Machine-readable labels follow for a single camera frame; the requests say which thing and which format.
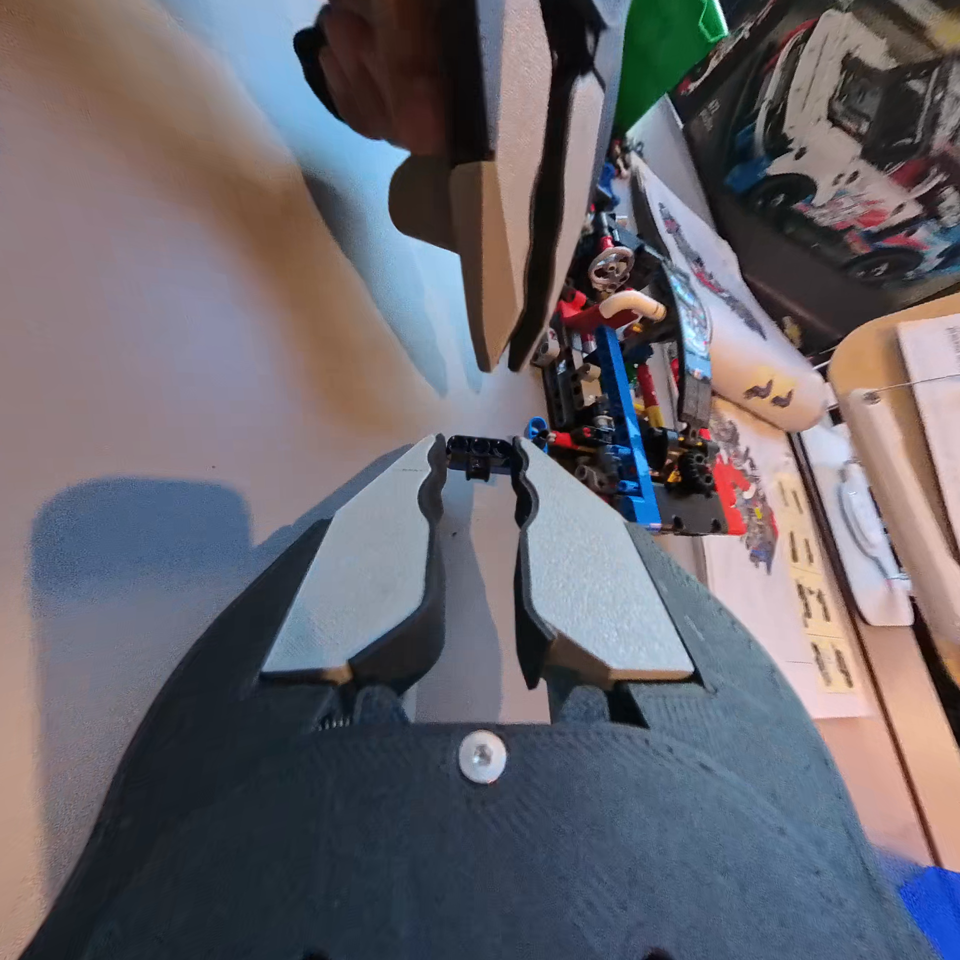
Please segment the toy car set box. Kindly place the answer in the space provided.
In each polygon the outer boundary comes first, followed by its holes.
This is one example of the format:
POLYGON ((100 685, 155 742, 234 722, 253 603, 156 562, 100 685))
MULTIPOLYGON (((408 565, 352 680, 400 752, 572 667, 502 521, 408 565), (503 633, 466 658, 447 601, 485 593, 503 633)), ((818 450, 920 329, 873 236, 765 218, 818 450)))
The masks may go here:
POLYGON ((720 234, 808 355, 958 290, 959 3, 722 2, 671 92, 720 234))

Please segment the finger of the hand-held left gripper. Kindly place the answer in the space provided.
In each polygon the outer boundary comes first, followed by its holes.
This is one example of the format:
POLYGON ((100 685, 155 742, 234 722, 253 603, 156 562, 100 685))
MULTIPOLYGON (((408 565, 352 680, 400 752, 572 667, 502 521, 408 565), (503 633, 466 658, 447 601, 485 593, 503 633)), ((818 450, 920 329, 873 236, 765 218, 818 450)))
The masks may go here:
POLYGON ((450 194, 476 363, 490 373, 524 308, 553 57, 540 2, 481 2, 480 12, 494 156, 454 172, 450 194))
POLYGON ((524 308, 510 339, 508 366, 527 365, 556 309, 580 241, 596 175, 594 161, 605 91, 594 74, 576 78, 548 124, 534 192, 534 243, 526 271, 524 308))

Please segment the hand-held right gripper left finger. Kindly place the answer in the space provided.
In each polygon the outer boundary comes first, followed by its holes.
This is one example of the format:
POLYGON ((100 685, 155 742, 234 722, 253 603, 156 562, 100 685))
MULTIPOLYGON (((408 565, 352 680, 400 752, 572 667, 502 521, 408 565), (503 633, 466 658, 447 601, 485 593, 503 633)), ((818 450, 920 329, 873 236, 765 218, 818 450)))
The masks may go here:
POLYGON ((266 655, 277 682, 410 689, 445 645, 447 441, 428 435, 344 502, 266 655))

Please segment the blue plastic bin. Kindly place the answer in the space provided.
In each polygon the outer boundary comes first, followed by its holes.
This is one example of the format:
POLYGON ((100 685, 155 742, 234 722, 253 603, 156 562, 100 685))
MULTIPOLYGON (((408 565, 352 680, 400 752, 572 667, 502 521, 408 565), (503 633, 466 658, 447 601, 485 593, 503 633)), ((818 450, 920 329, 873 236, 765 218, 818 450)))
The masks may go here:
POLYGON ((898 894, 942 959, 959 958, 959 873, 925 867, 898 887, 898 894))

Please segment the open building instruction booklet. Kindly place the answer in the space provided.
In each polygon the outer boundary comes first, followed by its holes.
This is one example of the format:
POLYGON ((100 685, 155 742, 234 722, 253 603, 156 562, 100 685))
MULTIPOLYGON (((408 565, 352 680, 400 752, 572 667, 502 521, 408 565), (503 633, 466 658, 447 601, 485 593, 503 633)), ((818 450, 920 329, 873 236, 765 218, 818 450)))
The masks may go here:
POLYGON ((708 432, 729 533, 703 547, 707 585, 812 718, 870 716, 853 625, 790 443, 826 414, 826 383, 760 306, 727 242, 646 161, 632 162, 630 187, 637 227, 690 281, 711 333, 708 432))

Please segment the partly built toy car chassis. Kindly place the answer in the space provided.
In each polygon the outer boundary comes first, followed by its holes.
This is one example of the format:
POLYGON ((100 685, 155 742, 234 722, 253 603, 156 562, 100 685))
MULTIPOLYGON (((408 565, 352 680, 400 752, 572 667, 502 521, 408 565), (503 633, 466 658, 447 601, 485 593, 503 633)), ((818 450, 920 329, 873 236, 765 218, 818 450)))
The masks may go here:
POLYGON ((595 199, 532 356, 547 413, 527 437, 628 522, 745 535, 709 428, 713 333, 689 276, 595 199))

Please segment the green plastic bin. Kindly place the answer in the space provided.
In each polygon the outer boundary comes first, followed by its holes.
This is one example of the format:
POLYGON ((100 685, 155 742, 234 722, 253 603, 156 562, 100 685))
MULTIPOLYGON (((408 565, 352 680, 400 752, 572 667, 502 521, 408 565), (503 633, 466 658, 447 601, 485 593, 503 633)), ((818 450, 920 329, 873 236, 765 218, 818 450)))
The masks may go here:
POLYGON ((719 1, 632 1, 611 137, 624 138, 728 34, 719 1))

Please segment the person's left hand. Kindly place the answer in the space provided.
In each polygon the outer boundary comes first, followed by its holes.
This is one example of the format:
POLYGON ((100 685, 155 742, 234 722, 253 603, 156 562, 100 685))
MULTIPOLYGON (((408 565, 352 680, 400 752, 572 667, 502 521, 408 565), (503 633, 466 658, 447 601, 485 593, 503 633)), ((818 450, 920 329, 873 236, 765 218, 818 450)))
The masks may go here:
POLYGON ((318 66, 342 121, 411 155, 448 152, 437 3, 331 1, 318 66))

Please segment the small black toy connector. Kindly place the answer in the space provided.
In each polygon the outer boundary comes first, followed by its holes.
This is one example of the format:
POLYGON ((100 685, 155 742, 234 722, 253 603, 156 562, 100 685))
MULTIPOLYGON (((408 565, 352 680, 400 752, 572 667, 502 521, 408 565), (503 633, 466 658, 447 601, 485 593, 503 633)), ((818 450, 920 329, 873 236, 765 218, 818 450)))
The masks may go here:
POLYGON ((515 478, 521 468, 517 439, 453 435, 446 441, 447 468, 462 474, 468 482, 490 483, 498 476, 515 478))

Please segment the printed instruction sheet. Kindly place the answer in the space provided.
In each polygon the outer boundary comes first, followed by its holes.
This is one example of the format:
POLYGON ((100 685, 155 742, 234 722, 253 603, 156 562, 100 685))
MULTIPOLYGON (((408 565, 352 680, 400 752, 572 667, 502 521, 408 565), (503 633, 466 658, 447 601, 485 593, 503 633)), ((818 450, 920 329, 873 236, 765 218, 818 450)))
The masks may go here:
POLYGON ((896 335, 942 501, 959 540, 959 315, 902 322, 896 335))

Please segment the white stand base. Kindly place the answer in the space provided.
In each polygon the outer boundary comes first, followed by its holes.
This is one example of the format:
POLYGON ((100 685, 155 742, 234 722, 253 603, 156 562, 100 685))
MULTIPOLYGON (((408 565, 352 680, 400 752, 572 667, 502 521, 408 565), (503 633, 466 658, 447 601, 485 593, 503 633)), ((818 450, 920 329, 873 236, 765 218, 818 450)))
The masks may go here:
POLYGON ((902 570, 844 423, 800 434, 852 602, 877 628, 914 624, 909 579, 902 570))

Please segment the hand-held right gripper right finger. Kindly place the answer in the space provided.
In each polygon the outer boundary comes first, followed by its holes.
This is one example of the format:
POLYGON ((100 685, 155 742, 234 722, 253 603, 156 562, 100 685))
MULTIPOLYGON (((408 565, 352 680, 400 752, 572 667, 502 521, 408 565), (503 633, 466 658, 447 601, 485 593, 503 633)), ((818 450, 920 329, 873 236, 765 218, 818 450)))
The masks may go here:
POLYGON ((679 682, 694 664, 634 539, 642 529, 524 437, 513 440, 517 659, 530 690, 679 682))

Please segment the wooden document stand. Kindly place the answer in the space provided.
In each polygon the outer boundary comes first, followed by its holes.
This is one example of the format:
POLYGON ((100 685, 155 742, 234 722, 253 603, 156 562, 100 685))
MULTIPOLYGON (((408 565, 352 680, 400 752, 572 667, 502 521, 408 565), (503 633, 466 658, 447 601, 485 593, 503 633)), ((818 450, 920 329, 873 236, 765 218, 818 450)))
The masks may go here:
POLYGON ((958 673, 958 540, 946 513, 897 335, 898 325, 958 314, 950 294, 853 330, 827 372, 895 552, 941 660, 958 673))

